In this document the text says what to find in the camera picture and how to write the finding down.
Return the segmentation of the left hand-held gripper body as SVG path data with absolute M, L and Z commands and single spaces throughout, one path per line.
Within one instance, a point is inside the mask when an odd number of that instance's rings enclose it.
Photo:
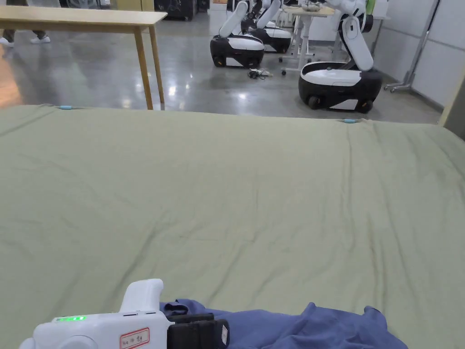
M 38 325 L 22 349 L 226 349 L 229 323 L 212 313 L 166 316 L 161 279 L 133 282 L 117 313 L 56 317 Z

